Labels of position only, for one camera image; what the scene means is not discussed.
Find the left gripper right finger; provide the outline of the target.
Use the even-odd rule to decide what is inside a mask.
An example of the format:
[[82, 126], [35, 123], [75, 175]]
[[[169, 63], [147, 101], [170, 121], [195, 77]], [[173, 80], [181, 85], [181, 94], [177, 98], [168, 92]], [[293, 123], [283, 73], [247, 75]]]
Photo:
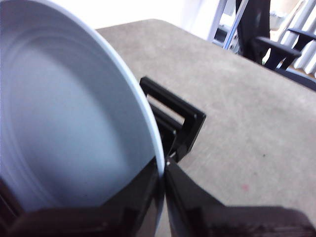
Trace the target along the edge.
[[168, 218], [173, 237], [314, 237], [305, 213], [282, 206], [226, 206], [178, 165], [165, 165]]

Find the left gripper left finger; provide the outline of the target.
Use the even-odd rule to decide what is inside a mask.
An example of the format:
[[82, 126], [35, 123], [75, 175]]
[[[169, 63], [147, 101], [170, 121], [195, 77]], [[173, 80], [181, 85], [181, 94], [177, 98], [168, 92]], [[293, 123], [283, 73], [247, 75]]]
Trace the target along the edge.
[[153, 237], [163, 206], [157, 163], [150, 161], [121, 191], [97, 207], [26, 213], [0, 183], [2, 237]]

